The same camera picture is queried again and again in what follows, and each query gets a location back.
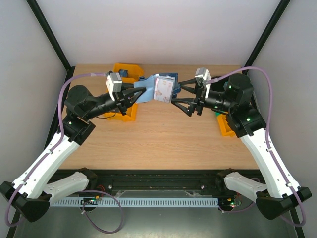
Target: red wire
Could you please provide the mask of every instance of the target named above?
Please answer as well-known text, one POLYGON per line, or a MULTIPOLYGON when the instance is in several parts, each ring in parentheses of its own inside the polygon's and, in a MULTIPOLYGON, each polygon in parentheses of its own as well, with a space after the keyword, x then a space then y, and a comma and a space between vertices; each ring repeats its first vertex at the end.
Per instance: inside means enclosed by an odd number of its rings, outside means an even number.
POLYGON ((238 196, 238 198, 239 198, 240 202, 242 202, 242 200, 241 200, 241 197, 240 197, 240 194, 239 194, 239 193, 237 193, 237 196, 238 196))
POLYGON ((102 192, 105 192, 105 191, 106 191, 106 190, 105 190, 105 187, 102 186, 102 185, 98 185, 97 188, 100 188, 100 190, 101 190, 102 192))

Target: metal floor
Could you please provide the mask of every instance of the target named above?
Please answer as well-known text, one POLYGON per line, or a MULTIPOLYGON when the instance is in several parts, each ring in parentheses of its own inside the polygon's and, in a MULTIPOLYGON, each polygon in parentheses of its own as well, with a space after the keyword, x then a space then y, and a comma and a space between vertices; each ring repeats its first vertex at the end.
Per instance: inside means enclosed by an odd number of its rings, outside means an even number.
MULTIPOLYGON (((295 238, 293 227, 281 219, 269 221, 256 207, 239 214, 216 208, 124 208, 121 231, 106 235, 95 230, 77 207, 51 207, 43 218, 25 222, 15 238, 295 238)), ((117 208, 96 208, 92 220, 104 230, 120 221, 117 208)))

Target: metal frame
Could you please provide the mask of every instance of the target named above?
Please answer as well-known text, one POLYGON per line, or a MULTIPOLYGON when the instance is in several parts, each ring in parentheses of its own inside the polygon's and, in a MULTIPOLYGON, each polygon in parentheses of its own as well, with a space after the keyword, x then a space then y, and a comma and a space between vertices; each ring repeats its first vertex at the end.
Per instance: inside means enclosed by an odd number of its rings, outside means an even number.
MULTIPOLYGON (((65 81, 70 79, 73 76, 75 67, 71 67, 62 48, 60 47, 53 31, 51 30, 48 22, 45 19, 39 5, 36 0, 26 0, 32 9, 35 17, 37 18, 39 24, 41 25, 43 31, 45 32, 48 40, 52 44, 55 52, 57 53, 60 61, 62 62, 65 70, 67 71, 67 76, 65 81)), ((258 54, 260 53, 262 47, 265 42, 269 38, 271 32, 274 27, 278 23, 280 17, 288 6, 290 0, 281 0, 279 5, 277 6, 275 12, 273 13, 270 21, 268 22, 266 28, 264 29, 261 37, 259 38, 257 44, 255 45, 252 53, 250 54, 245 66, 251 66, 258 54)), ((65 93, 63 95, 63 102, 66 99, 66 95, 68 93, 69 86, 66 88, 65 93)), ((254 97, 252 97, 252 104, 256 107, 256 102, 254 97)), ((57 118, 57 110, 53 117, 53 121, 50 127, 50 131, 48 134, 48 138, 45 144, 45 147, 51 141, 53 135, 55 134, 58 127, 58 118, 57 118)), ((51 182, 62 179, 64 177, 73 174, 74 170, 57 170, 54 176, 51 179, 51 182)), ((203 195, 213 195, 217 196, 220 199, 222 197, 232 196, 232 191, 227 191, 224 194, 220 194, 219 191, 215 188, 215 175, 219 172, 218 170, 211 171, 115 171, 115 170, 94 170, 94 172, 99 177, 99 183, 108 184, 111 186, 105 186, 107 191, 110 193, 115 193, 118 189, 147 189, 147 190, 164 190, 175 189, 175 190, 191 190, 199 191, 203 195)), ((246 177, 258 177, 263 179, 259 170, 240 170, 238 171, 240 174, 246 177)), ((291 217, 294 222, 299 222, 299 218, 295 209, 291 210, 291 217)), ((19 219, 19 213, 16 212, 14 214, 13 222, 17 222, 19 219)), ((10 228, 7 234, 7 238, 13 238, 15 234, 15 228, 10 228)), ((304 238, 304 233, 302 228, 295 228, 297 236, 299 238, 304 238)))

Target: black frame post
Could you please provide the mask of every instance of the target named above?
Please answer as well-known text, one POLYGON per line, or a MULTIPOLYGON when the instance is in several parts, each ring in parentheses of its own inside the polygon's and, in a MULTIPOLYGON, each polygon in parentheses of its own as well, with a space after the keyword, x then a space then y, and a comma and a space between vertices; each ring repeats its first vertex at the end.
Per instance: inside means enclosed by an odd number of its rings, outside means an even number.
POLYGON ((291 0, 281 0, 279 2, 244 67, 252 66, 290 1, 291 0))
POLYGON ((31 10, 33 11, 36 19, 38 20, 39 24, 41 25, 43 31, 45 32, 48 40, 50 41, 51 45, 53 46, 54 50, 56 51, 56 54, 58 55, 61 63, 63 64, 64 68, 66 69, 66 71, 69 71, 71 66, 63 52, 63 50, 61 49, 50 25, 48 24, 48 22, 46 21, 46 18, 44 16, 44 14, 42 13, 42 10, 40 9, 40 6, 38 5, 38 3, 36 2, 36 0, 26 0, 31 8, 31 10))

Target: lavender cable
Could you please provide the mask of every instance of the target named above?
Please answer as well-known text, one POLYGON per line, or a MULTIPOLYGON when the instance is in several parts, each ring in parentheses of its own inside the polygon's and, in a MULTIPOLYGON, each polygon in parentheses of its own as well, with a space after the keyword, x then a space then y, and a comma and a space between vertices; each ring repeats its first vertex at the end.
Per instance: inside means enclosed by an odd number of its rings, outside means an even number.
MULTIPOLYGON (((61 142, 63 141, 64 138, 64 127, 63 127, 63 119, 62 119, 62 111, 61 111, 61 104, 62 104, 62 100, 63 100, 63 95, 64 95, 64 91, 66 89, 66 87, 75 79, 78 78, 83 78, 83 77, 93 77, 93 76, 106 76, 107 73, 87 73, 87 74, 81 74, 81 75, 77 75, 75 77, 72 77, 71 79, 67 80, 64 85, 62 86, 60 93, 59 93, 59 97, 58 97, 58 106, 57 106, 57 113, 58 113, 58 122, 59 122, 59 127, 60 127, 60 139, 58 140, 58 142, 50 149, 50 152, 52 153, 53 150, 59 146, 61 144, 61 142)), ((41 162, 49 155, 49 153, 46 153, 42 156, 42 158, 33 166, 33 168, 29 171, 29 173, 26 175, 26 177, 24 178, 23 182, 26 182, 30 176, 32 175, 32 173, 35 171, 35 169, 41 164, 41 162)), ((9 201, 8 201, 8 205, 5 209, 5 214, 4 214, 4 222, 8 227, 15 227, 19 224, 21 224, 25 218, 21 218, 18 222, 12 224, 9 221, 9 212, 10 212, 10 207, 11 204, 13 203, 13 200, 15 198, 15 196, 18 194, 19 190, 22 188, 23 184, 19 185, 16 190, 13 192, 12 196, 10 197, 9 201)))
MULTIPOLYGON (((222 77, 208 80, 208 81, 205 82, 205 84, 216 83, 216 82, 218 82, 220 80, 223 80, 223 79, 225 79, 225 78, 227 78, 227 77, 229 77, 229 76, 231 76, 231 75, 233 75, 235 73, 238 73, 238 72, 241 72, 241 71, 244 71, 244 70, 250 70, 250 69, 251 70, 253 69, 253 70, 260 71, 266 78, 266 81, 267 81, 267 84, 268 84, 268 90, 269 90, 269 106, 268 106, 267 124, 266 124, 266 131, 265 131, 265 142, 266 142, 267 148, 269 149, 269 153, 272 156, 272 158, 273 158, 278 170, 281 172, 286 184, 289 184, 290 181, 289 181, 287 175, 284 173, 284 171, 283 171, 281 165, 279 164, 276 156, 274 155, 273 151, 270 150, 271 145, 269 144, 268 137, 269 137, 269 129, 270 129, 270 123, 271 123, 272 107, 273 107, 273 87, 272 87, 271 80, 270 80, 268 74, 261 68, 249 66, 249 67, 243 67, 243 68, 237 69, 237 70, 235 70, 235 71, 233 71, 231 73, 228 73, 228 74, 226 74, 226 75, 224 75, 222 77)), ((302 203, 301 199, 299 198, 299 196, 298 196, 297 192, 295 191, 295 189, 292 186, 290 186, 289 188, 291 189, 292 193, 294 194, 294 196, 295 196, 295 198, 296 198, 296 200, 298 202, 298 205, 299 205, 299 207, 301 209, 301 212, 302 212, 303 220, 302 220, 301 223, 297 224, 297 223, 293 223, 292 221, 286 219, 283 216, 281 216, 281 218, 285 222, 291 224, 292 226, 302 227, 306 223, 305 209, 304 209, 303 203, 302 203)))
MULTIPOLYGON (((252 180, 257 181, 257 182, 260 182, 260 180, 259 180, 258 178, 252 178, 252 180)), ((231 214, 231 213, 245 212, 245 211, 249 210, 251 207, 253 207, 254 205, 255 205, 255 203, 252 202, 252 203, 250 203, 246 208, 243 208, 243 209, 238 210, 238 211, 223 211, 223 210, 221 209, 221 207, 218 207, 218 209, 219 209, 222 213, 229 213, 229 214, 231 214)))
POLYGON ((118 207, 119 207, 120 213, 121 213, 121 221, 120 221, 120 224, 119 224, 118 228, 115 229, 114 231, 108 232, 108 231, 105 231, 105 230, 103 230, 103 229, 100 229, 99 227, 96 226, 96 224, 90 219, 90 217, 87 215, 87 212, 85 211, 85 205, 87 204, 86 202, 85 202, 84 205, 83 205, 82 214, 84 214, 85 217, 86 217, 86 218, 88 219, 88 221, 90 222, 90 224, 91 224, 97 231, 99 231, 99 232, 101 232, 101 233, 104 233, 104 234, 113 234, 113 233, 116 233, 116 232, 118 232, 119 230, 121 230, 121 228, 122 228, 122 226, 123 226, 124 213, 123 213, 123 209, 122 209, 122 207, 121 207, 121 205, 120 205, 120 202, 119 202, 114 196, 112 196, 112 195, 110 195, 110 194, 108 194, 108 193, 106 193, 106 192, 98 191, 98 190, 86 190, 86 191, 80 191, 80 192, 82 192, 82 193, 96 192, 96 193, 101 193, 101 194, 103 194, 103 195, 106 195, 106 196, 112 198, 112 199, 116 202, 116 204, 118 204, 118 207))

